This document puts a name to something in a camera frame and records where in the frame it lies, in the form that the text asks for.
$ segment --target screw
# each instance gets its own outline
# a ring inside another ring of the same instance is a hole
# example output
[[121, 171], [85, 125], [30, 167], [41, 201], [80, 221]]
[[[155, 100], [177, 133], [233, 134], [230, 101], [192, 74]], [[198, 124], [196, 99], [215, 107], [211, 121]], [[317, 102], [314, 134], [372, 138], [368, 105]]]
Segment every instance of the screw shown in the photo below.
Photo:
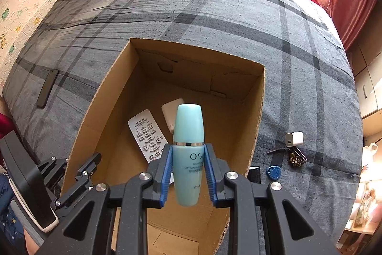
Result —
[[273, 182], [273, 183], [271, 184], [271, 188], [272, 188], [273, 190], [280, 190], [280, 189], [282, 188], [282, 186], [281, 186], [281, 184], [280, 184], [279, 182]]
[[150, 174], [150, 173], [147, 173], [147, 172], [142, 172], [142, 173], [139, 175], [139, 178], [140, 178], [141, 180], [148, 180], [150, 177], [151, 177], [151, 174]]
[[234, 171], [227, 172], [227, 178], [230, 180], [236, 180], [238, 177], [239, 175]]
[[106, 184], [104, 184], [104, 183], [98, 184], [98, 185], [95, 187], [95, 189], [96, 189], [97, 191], [104, 191], [104, 190], [106, 190], [106, 188], [107, 188], [107, 186], [106, 186]]

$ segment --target cardboard box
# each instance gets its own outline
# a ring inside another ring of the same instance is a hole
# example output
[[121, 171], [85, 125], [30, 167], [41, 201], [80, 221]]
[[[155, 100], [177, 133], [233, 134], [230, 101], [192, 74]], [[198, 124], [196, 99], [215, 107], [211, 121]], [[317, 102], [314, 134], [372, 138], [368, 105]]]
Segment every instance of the cardboard box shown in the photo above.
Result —
[[[199, 104], [205, 142], [232, 170], [247, 174], [262, 112], [264, 66], [226, 53], [158, 40], [132, 38], [96, 92], [69, 157], [63, 191], [79, 167], [102, 154], [94, 184], [116, 185], [148, 164], [127, 121], [149, 109], [172, 142], [161, 106], [177, 98]], [[228, 209], [213, 208], [203, 175], [198, 204], [177, 205], [173, 185], [162, 209], [148, 209], [150, 254], [212, 255], [223, 238]]]

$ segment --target remote control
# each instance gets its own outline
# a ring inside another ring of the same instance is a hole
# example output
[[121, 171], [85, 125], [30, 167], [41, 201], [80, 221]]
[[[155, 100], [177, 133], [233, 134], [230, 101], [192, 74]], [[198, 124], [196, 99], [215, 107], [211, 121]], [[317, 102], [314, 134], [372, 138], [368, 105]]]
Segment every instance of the remote control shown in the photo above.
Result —
[[[145, 109], [128, 121], [129, 128], [147, 162], [159, 159], [167, 140], [151, 112]], [[174, 181], [171, 173], [170, 183]]]

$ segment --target teal cosmetic bottle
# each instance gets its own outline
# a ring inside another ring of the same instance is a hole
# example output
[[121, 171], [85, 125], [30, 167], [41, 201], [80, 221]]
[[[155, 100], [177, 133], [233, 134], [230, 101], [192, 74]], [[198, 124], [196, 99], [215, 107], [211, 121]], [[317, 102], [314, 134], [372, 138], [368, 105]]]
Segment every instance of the teal cosmetic bottle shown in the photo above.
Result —
[[202, 109], [181, 104], [175, 118], [172, 165], [176, 199], [180, 205], [197, 203], [202, 181], [204, 127]]

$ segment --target bed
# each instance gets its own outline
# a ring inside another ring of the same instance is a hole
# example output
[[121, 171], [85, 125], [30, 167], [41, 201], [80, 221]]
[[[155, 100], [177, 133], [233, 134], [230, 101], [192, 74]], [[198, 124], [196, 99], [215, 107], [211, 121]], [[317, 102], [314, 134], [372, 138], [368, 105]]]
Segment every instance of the bed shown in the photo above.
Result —
[[[22, 49], [3, 95], [24, 144], [42, 161], [67, 157], [105, 74], [130, 37], [224, 51], [265, 65], [262, 120], [252, 165], [280, 183], [336, 242], [360, 180], [362, 123], [336, 29], [310, 0], [58, 0]], [[51, 69], [60, 73], [36, 107]], [[287, 132], [304, 132], [308, 162], [292, 168]], [[226, 254], [224, 240], [218, 254]]]

